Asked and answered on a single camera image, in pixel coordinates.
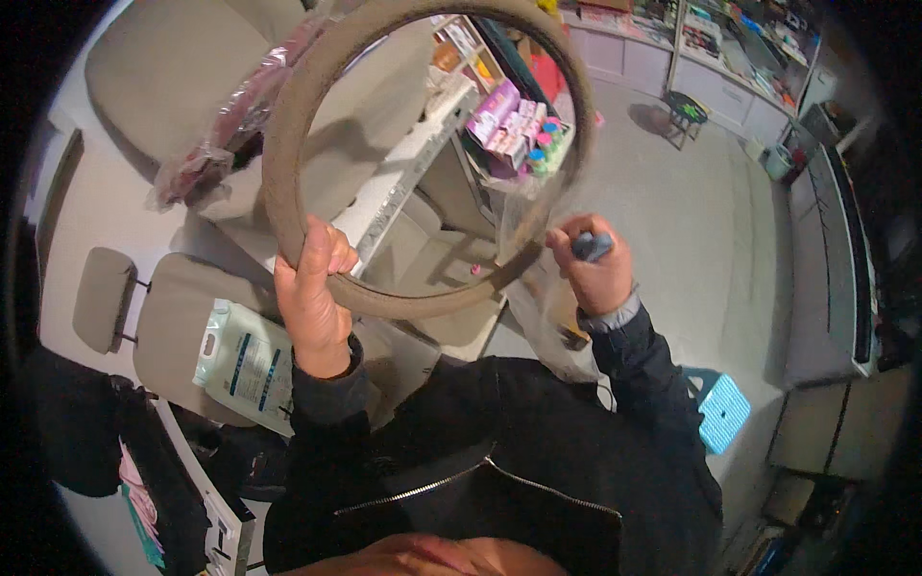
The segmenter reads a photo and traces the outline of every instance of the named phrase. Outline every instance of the black jacket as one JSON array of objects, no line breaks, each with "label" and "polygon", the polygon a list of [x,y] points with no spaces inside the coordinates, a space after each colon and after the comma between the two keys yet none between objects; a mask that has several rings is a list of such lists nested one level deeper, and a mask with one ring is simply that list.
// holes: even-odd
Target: black jacket
[{"label": "black jacket", "polygon": [[721,495],[687,381],[643,308],[593,335],[593,351],[617,414],[594,383],[490,357],[438,370],[373,434],[362,368],[333,382],[296,370],[288,492],[266,518],[267,569],[423,532],[508,538],[572,574],[705,574]]}]

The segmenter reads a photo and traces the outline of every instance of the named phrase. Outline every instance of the white package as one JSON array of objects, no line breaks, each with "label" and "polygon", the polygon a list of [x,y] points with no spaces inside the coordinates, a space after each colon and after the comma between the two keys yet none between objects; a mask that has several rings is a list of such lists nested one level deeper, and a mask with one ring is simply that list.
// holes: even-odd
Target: white package
[{"label": "white package", "polygon": [[253,422],[291,437],[291,340],[256,312],[215,299],[193,382]]}]

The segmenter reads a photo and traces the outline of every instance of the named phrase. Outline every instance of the zipper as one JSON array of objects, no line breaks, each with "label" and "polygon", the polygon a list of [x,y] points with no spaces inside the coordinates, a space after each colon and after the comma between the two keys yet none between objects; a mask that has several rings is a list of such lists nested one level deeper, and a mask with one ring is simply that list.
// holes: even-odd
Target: zipper
[{"label": "zipper", "polygon": [[446,484],[449,484],[449,483],[451,483],[451,482],[454,482],[455,480],[457,480],[457,479],[460,478],[461,476],[467,476],[468,474],[470,474],[470,473],[473,472],[474,470],[477,470],[478,468],[480,468],[481,466],[483,466],[483,465],[486,464],[486,463],[487,463],[487,462],[486,462],[485,459],[484,459],[484,460],[481,460],[480,462],[478,462],[478,463],[474,464],[473,466],[469,467],[467,470],[462,470],[461,472],[458,472],[457,474],[455,474],[455,475],[453,475],[453,476],[449,476],[449,477],[447,477],[447,478],[443,478],[443,479],[439,480],[438,482],[432,482],[431,484],[427,484],[426,486],[421,486],[421,487],[419,487],[419,488],[413,488],[412,490],[408,490],[407,492],[401,492],[400,494],[395,494],[394,496],[388,496],[387,498],[379,498],[378,500],[371,500],[371,501],[369,501],[369,502],[363,502],[362,504],[356,504],[355,506],[349,506],[349,507],[347,507],[347,508],[341,508],[341,509],[339,509],[339,510],[333,512],[333,515],[334,515],[334,516],[339,516],[339,515],[345,514],[345,513],[347,513],[347,512],[354,512],[354,511],[356,511],[356,510],[362,510],[362,509],[364,509],[364,508],[371,508],[371,506],[380,506],[380,505],[382,505],[382,504],[389,504],[389,503],[391,503],[391,502],[396,502],[396,501],[398,501],[398,500],[403,500],[403,499],[405,499],[405,498],[412,498],[412,497],[414,497],[414,496],[417,496],[418,494],[423,494],[423,493],[425,493],[425,492],[429,492],[430,490],[435,490],[435,489],[438,488],[439,486],[444,486],[444,485],[446,485]]},{"label": "zipper", "polygon": [[439,488],[439,487],[442,487],[442,486],[444,486],[444,485],[446,485],[446,484],[449,484],[449,483],[451,483],[451,482],[454,482],[454,481],[457,480],[458,478],[460,478],[460,477],[462,477],[462,476],[467,476],[467,475],[470,474],[471,472],[474,472],[475,470],[477,470],[478,468],[480,468],[480,467],[482,467],[482,466],[484,466],[484,465],[492,466],[497,472],[499,472],[499,473],[502,474],[503,476],[506,476],[507,478],[511,478],[512,480],[515,480],[515,481],[518,482],[519,484],[524,484],[525,486],[530,486],[530,487],[532,487],[532,488],[538,488],[538,489],[544,490],[545,492],[548,492],[549,494],[553,494],[554,496],[556,496],[556,497],[558,497],[558,498],[561,498],[561,499],[563,499],[563,500],[566,500],[566,501],[571,502],[572,504],[576,504],[576,505],[578,505],[578,506],[583,506],[583,507],[585,507],[585,508],[590,508],[590,509],[592,509],[592,510],[603,511],[603,512],[605,512],[605,513],[607,513],[607,514],[611,514],[612,516],[615,516],[616,518],[618,518],[618,522],[621,523],[621,513],[620,513],[620,512],[618,512],[618,511],[616,511],[616,510],[613,510],[613,509],[609,508],[608,506],[602,506],[601,504],[596,504],[595,502],[590,502],[590,501],[587,501],[587,500],[580,500],[580,499],[574,498],[574,497],[572,497],[572,496],[567,496],[567,495],[564,494],[563,492],[560,492],[559,490],[555,490],[554,488],[549,488],[549,487],[547,487],[547,486],[544,486],[543,484],[539,484],[538,482],[532,482],[531,480],[528,480],[528,479],[526,479],[526,478],[522,478],[521,476],[516,476],[515,474],[513,474],[513,473],[511,473],[511,472],[506,472],[505,470],[503,470],[502,468],[500,468],[495,462],[493,462],[493,459],[491,458],[491,455],[490,455],[490,454],[487,454],[486,456],[484,456],[484,457],[483,457],[483,460],[481,460],[480,462],[478,462],[478,463],[474,464],[473,466],[469,467],[467,470],[462,470],[461,472],[458,472],[457,474],[455,474],[455,475],[453,475],[453,476],[449,476],[449,477],[447,477],[447,478],[443,478],[443,479],[439,480],[438,482],[432,482],[431,484],[427,484],[427,485],[421,486],[421,487],[419,487],[419,488],[413,488],[412,490],[408,490],[408,491],[406,491],[406,492],[401,492],[400,494],[395,494],[394,496],[388,496],[387,498],[379,498],[378,500],[371,500],[371,501],[368,501],[368,502],[363,502],[362,504],[356,504],[355,506],[349,506],[349,507],[347,507],[347,508],[342,508],[342,509],[339,509],[339,510],[333,512],[333,515],[334,515],[334,516],[340,516],[340,515],[342,515],[342,514],[346,514],[346,513],[349,513],[349,512],[354,512],[354,511],[358,511],[358,510],[363,510],[363,509],[365,509],[365,508],[371,508],[372,506],[381,506],[381,505],[383,505],[383,504],[389,504],[389,503],[391,503],[391,502],[396,502],[396,501],[398,501],[398,500],[404,500],[404,499],[407,499],[407,498],[412,498],[412,497],[414,497],[414,496],[418,496],[419,494],[424,494],[424,493],[426,493],[426,492],[435,490],[436,488]]},{"label": "zipper", "polygon": [[554,488],[549,488],[549,487],[547,487],[547,486],[544,486],[543,484],[539,484],[538,482],[532,482],[531,480],[528,480],[528,479],[526,479],[526,478],[522,478],[521,476],[516,476],[515,474],[513,474],[513,473],[511,473],[511,472],[506,472],[505,470],[503,470],[502,468],[500,468],[495,462],[493,462],[493,459],[490,458],[488,455],[487,455],[487,456],[484,456],[483,459],[484,459],[487,463],[489,463],[491,466],[493,466],[493,468],[495,468],[495,469],[497,470],[497,472],[499,472],[499,473],[502,474],[503,476],[506,476],[506,477],[508,477],[508,478],[511,478],[512,480],[515,480],[516,482],[519,482],[519,483],[521,483],[521,484],[525,484],[526,486],[530,486],[530,487],[532,487],[532,488],[539,488],[539,489],[542,489],[542,490],[544,490],[545,492],[549,492],[550,494],[553,494],[554,496],[556,496],[556,497],[558,497],[558,498],[562,498],[562,499],[564,499],[564,500],[566,500],[566,501],[568,501],[568,502],[571,502],[572,504],[578,504],[578,505],[580,505],[580,506],[585,506],[585,507],[591,508],[591,509],[593,509],[593,510],[598,510],[598,511],[606,512],[606,513],[608,513],[608,514],[611,514],[611,515],[617,517],[617,518],[618,518],[618,522],[621,521],[621,513],[620,513],[619,511],[617,511],[617,510],[611,509],[611,508],[609,508],[608,506],[602,506],[601,504],[596,504],[595,502],[590,502],[590,501],[588,501],[588,500],[580,500],[580,499],[578,499],[578,498],[574,498],[573,496],[567,496],[567,495],[564,494],[563,492],[560,492],[559,490],[555,490]]}]

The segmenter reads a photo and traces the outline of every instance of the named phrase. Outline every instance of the small stool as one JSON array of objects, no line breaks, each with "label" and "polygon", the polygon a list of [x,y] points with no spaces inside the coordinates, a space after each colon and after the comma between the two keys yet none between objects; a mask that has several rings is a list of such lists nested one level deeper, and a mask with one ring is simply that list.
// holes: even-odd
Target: small stool
[{"label": "small stool", "polygon": [[689,381],[689,390],[698,401],[698,412],[704,414],[698,432],[707,451],[720,454],[746,423],[751,409],[749,400],[739,391],[733,379],[722,372],[689,366],[681,368],[685,378],[697,377],[703,381],[700,392]]},{"label": "small stool", "polygon": [[[677,146],[679,150],[682,150],[682,147],[685,146],[685,138],[689,135],[692,126],[698,126],[691,137],[692,140],[696,139],[698,134],[701,133],[701,125],[707,122],[707,111],[694,98],[681,92],[667,92],[664,101],[669,106],[669,124],[682,131],[682,141]],[[663,134],[663,137],[669,140],[668,135]]]}]

